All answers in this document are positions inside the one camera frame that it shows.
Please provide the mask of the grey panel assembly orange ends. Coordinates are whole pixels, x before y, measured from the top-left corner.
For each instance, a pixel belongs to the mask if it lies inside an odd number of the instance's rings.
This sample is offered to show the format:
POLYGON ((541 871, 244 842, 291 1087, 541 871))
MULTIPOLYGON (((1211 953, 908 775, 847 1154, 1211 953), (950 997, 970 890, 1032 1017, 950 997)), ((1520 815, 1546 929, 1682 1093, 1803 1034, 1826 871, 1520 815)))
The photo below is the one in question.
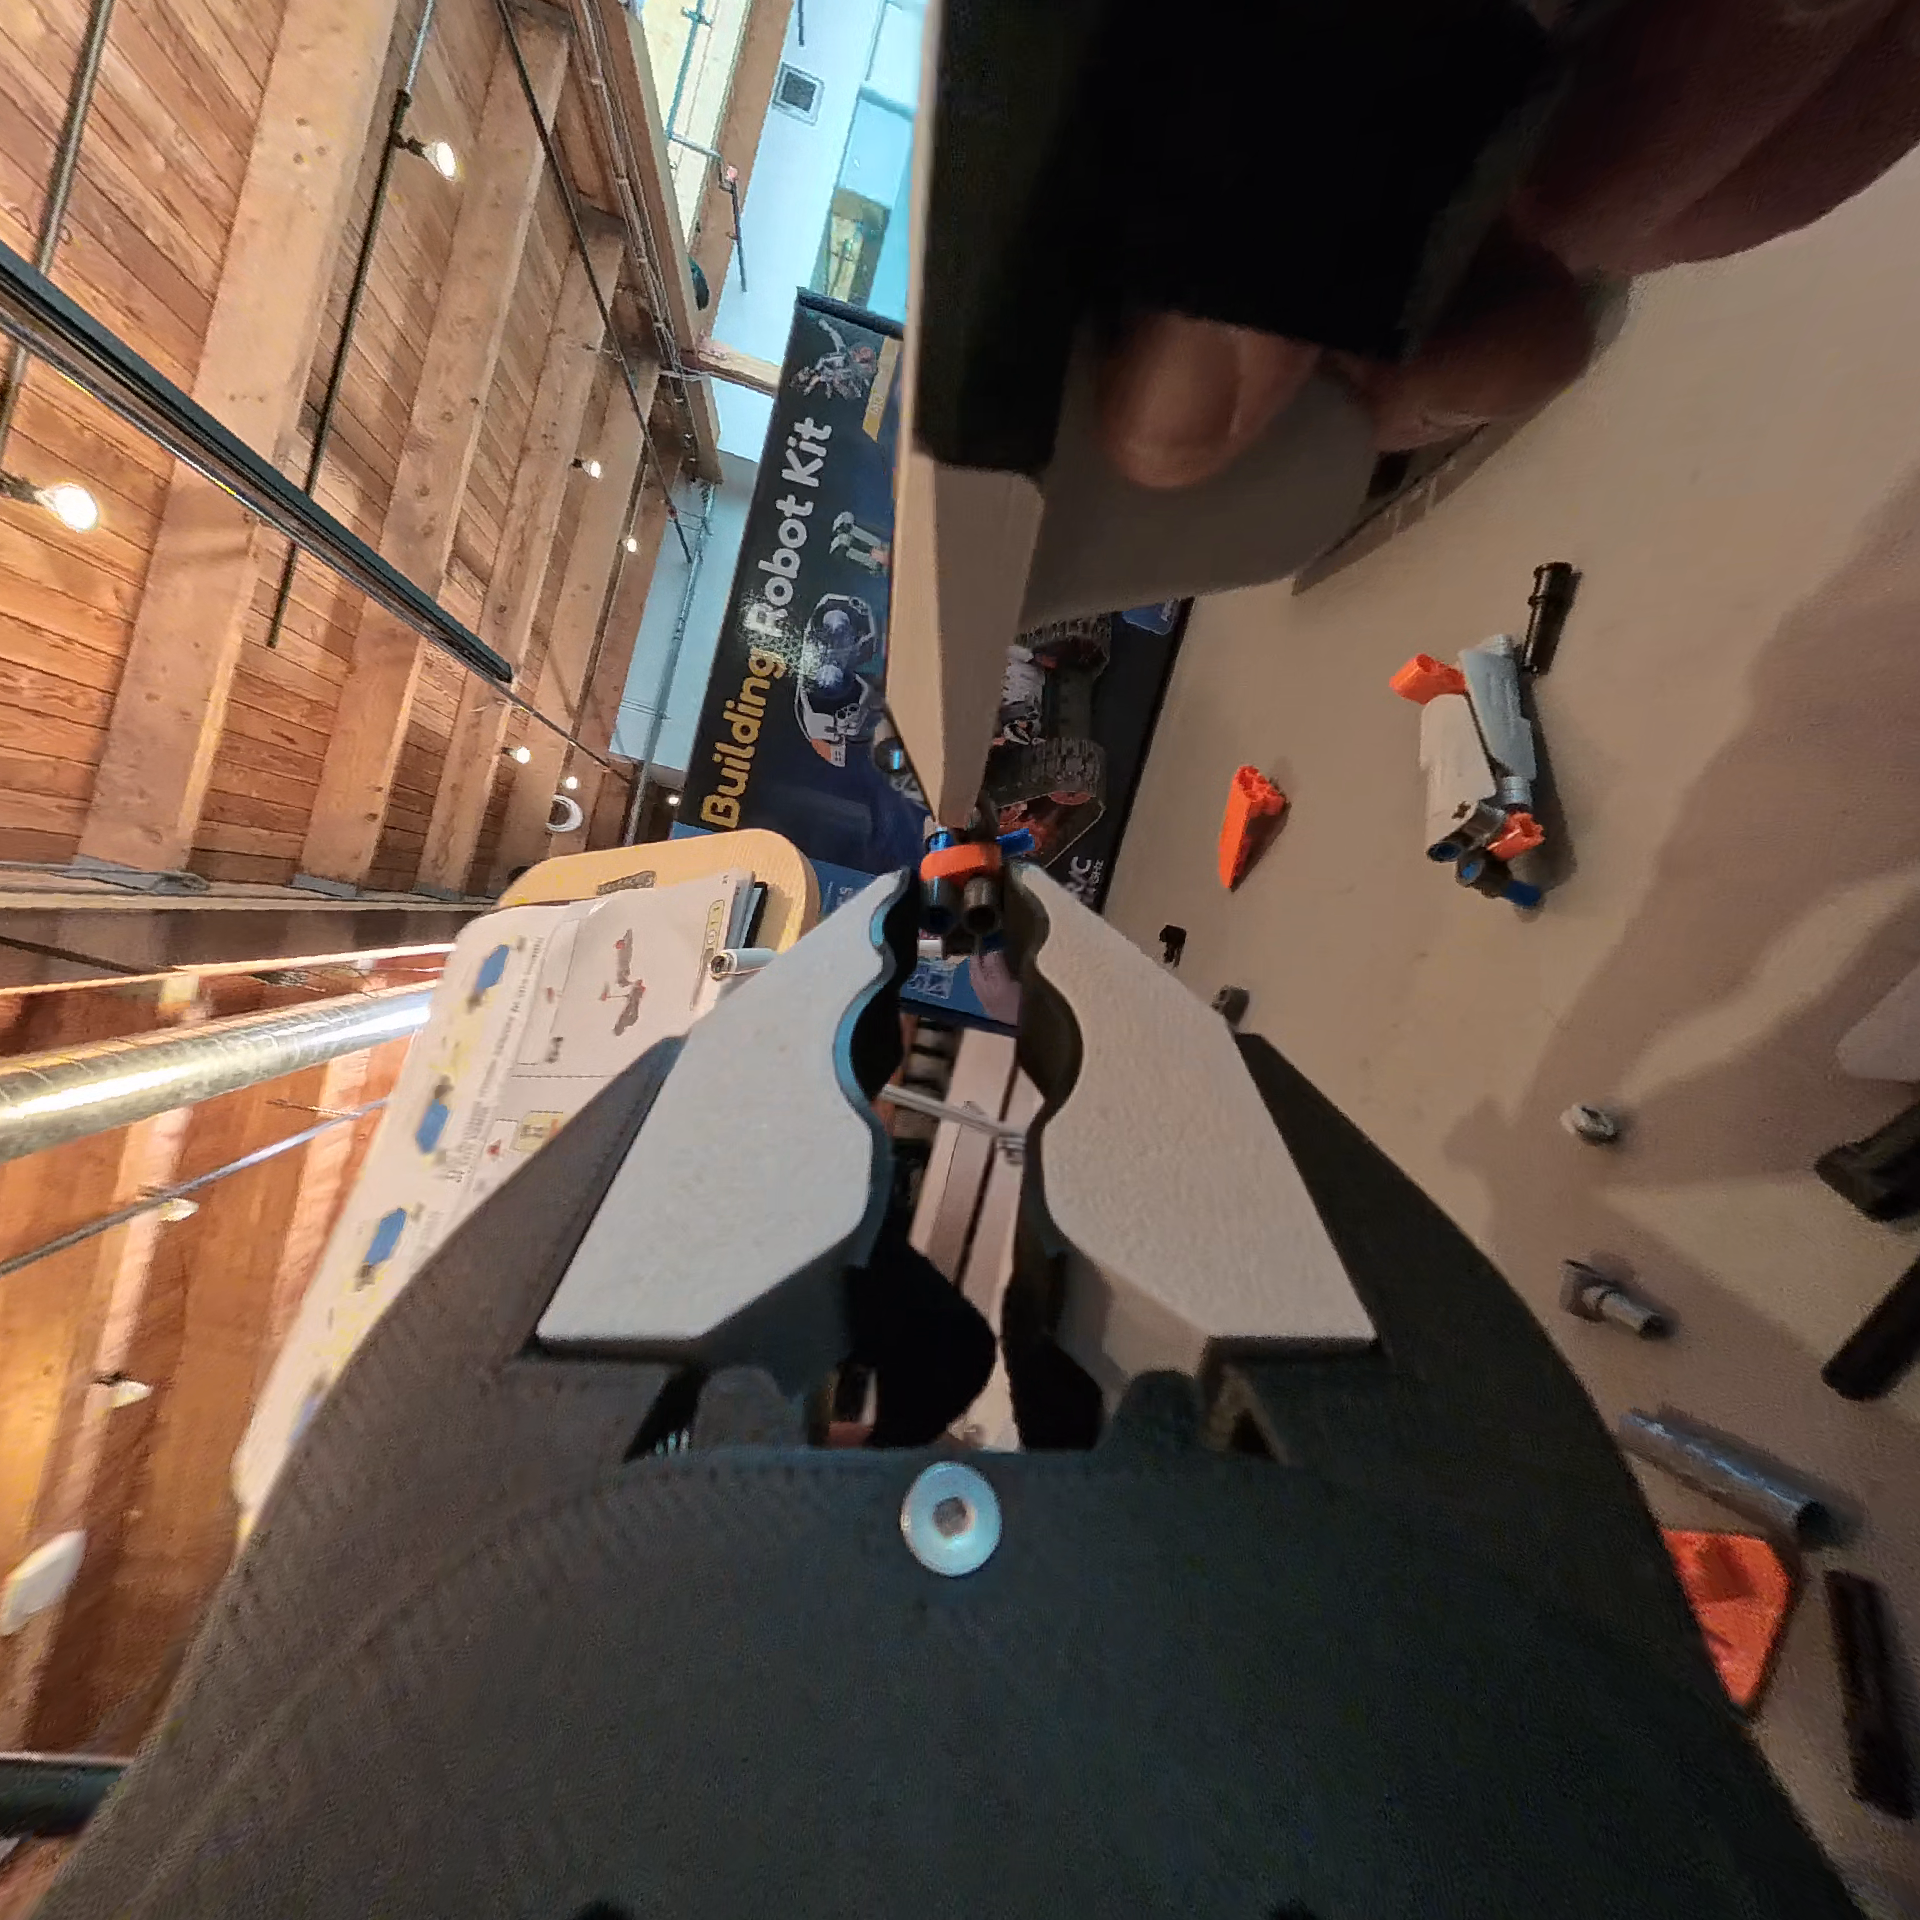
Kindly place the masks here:
POLYGON ((1498 634, 1454 659, 1411 656, 1390 691, 1419 713, 1424 857, 1456 887, 1525 917, 1546 903, 1540 748, 1522 640, 1498 634))

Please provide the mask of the long black axle rod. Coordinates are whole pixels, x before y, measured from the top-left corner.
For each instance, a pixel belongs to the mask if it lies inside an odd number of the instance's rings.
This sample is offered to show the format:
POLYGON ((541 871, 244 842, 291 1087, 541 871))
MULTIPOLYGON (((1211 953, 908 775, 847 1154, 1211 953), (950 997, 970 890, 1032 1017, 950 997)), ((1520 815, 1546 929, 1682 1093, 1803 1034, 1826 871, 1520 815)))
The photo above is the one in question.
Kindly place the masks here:
POLYGON ((1819 1370, 1844 1401, 1880 1401, 1917 1363, 1917 1261, 1887 1287, 1863 1324, 1819 1370))

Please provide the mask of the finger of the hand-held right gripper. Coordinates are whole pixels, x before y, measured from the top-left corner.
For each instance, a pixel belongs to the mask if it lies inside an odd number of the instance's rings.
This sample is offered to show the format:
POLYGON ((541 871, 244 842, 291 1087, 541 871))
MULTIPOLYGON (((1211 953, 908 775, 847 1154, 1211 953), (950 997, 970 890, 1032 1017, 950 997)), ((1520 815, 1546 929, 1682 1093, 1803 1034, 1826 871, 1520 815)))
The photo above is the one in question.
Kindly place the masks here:
POLYGON ((1179 267, 1176 88, 1151 4, 930 4, 908 219, 888 706, 932 815, 973 808, 1007 648, 1054 619, 1275 583, 1350 522, 1371 432, 1327 375, 1174 489, 1098 444, 1098 372, 1179 267))

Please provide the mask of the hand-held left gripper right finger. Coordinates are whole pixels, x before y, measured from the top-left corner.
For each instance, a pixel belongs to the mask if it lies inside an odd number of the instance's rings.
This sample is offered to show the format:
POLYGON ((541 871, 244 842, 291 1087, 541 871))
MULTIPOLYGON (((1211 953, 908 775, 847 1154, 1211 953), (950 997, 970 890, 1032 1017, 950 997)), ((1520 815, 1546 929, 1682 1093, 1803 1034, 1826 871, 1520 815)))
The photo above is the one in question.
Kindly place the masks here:
POLYGON ((1100 1387, 1366 1354, 1376 1319, 1228 1021, 1039 868, 1015 871, 1024 1226, 1100 1387))

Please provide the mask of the grey pin connector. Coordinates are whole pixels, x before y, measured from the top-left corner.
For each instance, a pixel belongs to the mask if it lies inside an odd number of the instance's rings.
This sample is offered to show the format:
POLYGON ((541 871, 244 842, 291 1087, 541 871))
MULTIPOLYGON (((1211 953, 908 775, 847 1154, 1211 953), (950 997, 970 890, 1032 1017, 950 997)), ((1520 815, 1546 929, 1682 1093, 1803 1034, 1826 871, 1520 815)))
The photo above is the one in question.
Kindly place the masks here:
POLYGON ((1582 1324, 1615 1329, 1637 1340, 1663 1340, 1672 1332, 1663 1307, 1590 1261, 1564 1259, 1559 1264, 1559 1306, 1582 1324))

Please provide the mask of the black ceiling lighting track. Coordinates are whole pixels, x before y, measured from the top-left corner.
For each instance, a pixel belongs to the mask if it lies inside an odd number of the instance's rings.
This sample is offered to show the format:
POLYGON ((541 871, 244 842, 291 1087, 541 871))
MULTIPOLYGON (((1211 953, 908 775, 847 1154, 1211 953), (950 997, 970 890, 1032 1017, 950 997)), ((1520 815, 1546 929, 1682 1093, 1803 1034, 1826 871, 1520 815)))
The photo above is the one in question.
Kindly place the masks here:
POLYGON ((499 651, 8 248, 3 250, 3 328, 31 359, 347 580, 406 634, 430 640, 493 688, 514 683, 499 651))

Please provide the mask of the orange grey connector assembly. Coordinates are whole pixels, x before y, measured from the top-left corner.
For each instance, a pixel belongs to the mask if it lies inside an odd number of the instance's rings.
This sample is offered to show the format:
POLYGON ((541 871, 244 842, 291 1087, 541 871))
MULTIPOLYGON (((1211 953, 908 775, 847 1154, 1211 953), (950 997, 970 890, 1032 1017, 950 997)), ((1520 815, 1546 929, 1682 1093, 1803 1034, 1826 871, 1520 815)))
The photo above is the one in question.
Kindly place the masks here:
POLYGON ((927 835, 916 873, 918 957, 963 963, 995 952, 1005 932, 1005 875, 1032 853, 1027 828, 927 835))

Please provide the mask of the orange triangular panel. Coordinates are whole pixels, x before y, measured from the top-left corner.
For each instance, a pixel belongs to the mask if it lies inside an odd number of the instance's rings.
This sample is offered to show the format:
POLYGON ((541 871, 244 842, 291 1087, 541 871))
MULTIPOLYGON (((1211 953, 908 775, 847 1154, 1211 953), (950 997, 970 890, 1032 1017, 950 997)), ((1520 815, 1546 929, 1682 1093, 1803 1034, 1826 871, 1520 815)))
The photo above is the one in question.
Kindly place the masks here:
POLYGON ((1796 1605, 1795 1564, 1751 1532, 1663 1528, 1662 1539, 1723 1691, 1752 1715, 1796 1605))

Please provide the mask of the person's right hand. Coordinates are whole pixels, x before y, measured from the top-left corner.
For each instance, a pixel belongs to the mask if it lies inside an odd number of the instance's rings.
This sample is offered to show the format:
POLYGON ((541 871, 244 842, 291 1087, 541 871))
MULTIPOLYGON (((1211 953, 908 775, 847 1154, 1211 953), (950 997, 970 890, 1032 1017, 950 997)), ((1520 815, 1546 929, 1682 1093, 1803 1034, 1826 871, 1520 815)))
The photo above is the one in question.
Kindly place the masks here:
POLYGON ((1522 419, 1595 351, 1594 288, 1822 219, 1917 139, 1916 4, 1619 4, 1446 317, 1405 363, 1155 315, 1100 372, 1098 434, 1148 489, 1228 471, 1327 370, 1378 450, 1522 419))

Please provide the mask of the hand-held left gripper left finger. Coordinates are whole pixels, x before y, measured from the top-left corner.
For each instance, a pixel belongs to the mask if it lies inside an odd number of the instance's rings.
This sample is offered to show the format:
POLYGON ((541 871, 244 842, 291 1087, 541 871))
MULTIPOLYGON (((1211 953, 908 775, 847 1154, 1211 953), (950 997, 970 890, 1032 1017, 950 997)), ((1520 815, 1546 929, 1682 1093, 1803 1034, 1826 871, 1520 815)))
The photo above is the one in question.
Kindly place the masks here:
POLYGON ((892 1192, 874 1099, 900 1059, 916 937, 909 873, 892 871, 786 952, 716 957, 719 997, 579 1231, 540 1347, 758 1370, 791 1399, 827 1380, 852 1349, 847 1272, 892 1192))

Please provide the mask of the dark blue toy box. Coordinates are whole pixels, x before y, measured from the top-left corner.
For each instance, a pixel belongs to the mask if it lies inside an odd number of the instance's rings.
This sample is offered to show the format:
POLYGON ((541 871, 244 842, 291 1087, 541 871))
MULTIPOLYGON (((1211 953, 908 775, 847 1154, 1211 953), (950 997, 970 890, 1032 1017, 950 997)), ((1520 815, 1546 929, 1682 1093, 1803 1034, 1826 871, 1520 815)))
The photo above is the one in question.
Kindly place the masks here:
MULTIPOLYGON (((823 913, 916 868, 930 831, 886 703, 900 347, 900 322, 796 296, 674 828, 780 835, 823 913)), ((1188 608, 1050 621, 1000 675, 983 800, 1095 913, 1188 608)))

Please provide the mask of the silver ventilation duct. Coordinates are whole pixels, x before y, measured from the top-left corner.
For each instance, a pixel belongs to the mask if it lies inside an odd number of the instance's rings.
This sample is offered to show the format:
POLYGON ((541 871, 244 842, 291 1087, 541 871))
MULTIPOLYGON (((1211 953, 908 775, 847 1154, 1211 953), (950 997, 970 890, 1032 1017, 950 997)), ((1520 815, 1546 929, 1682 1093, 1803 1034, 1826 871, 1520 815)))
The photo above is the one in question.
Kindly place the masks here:
POLYGON ((359 993, 5 1064, 3 1164, 410 1041, 432 999, 430 988, 359 993))

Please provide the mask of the grey tube connector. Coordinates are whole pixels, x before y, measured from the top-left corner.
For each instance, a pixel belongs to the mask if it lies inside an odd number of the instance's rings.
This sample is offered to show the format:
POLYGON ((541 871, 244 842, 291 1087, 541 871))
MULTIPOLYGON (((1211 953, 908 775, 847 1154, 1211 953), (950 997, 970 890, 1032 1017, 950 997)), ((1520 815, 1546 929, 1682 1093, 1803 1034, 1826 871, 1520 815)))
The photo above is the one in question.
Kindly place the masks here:
POLYGON ((1621 1452, 1795 1547, 1832 1547, 1844 1515, 1812 1476, 1671 1409, 1615 1418, 1621 1452))

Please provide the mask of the pale wooden book stand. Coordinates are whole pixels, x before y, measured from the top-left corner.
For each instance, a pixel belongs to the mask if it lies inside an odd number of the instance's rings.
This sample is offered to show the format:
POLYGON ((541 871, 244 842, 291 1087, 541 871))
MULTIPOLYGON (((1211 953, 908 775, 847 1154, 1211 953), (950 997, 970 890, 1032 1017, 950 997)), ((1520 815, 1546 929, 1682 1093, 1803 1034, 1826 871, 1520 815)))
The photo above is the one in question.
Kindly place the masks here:
POLYGON ((565 906, 645 887, 664 890, 725 871, 746 871, 766 887, 758 945, 791 948, 823 917, 823 892, 811 861, 780 832, 693 832, 629 849, 552 856, 514 879, 495 909, 565 906))

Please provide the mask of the orange wedge brick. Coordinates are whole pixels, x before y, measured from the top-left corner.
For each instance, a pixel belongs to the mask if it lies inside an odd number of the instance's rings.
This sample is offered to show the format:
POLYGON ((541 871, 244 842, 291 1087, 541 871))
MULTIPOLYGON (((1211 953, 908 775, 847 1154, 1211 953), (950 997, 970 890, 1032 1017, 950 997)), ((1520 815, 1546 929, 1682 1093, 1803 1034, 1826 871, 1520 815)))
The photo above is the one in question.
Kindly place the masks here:
POLYGON ((1270 847, 1290 811, 1290 795, 1253 764, 1232 772, 1215 835, 1215 879, 1237 892, 1270 847))

